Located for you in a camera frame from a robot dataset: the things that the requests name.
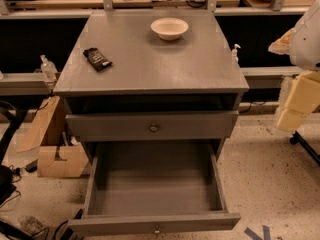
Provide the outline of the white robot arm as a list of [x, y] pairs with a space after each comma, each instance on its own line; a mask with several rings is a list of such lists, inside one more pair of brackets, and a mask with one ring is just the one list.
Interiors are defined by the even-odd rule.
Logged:
[[276, 127], [294, 132], [320, 106], [320, 0], [298, 20], [289, 45], [290, 61], [303, 69], [291, 88]]

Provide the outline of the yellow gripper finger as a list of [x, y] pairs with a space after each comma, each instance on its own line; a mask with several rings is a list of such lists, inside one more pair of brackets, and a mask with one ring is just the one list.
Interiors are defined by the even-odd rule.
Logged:
[[286, 132], [295, 132], [303, 123], [306, 115], [294, 110], [284, 109], [277, 121], [277, 128]]
[[320, 106], [320, 73], [307, 71], [298, 75], [292, 83], [285, 103], [287, 110], [310, 114]]

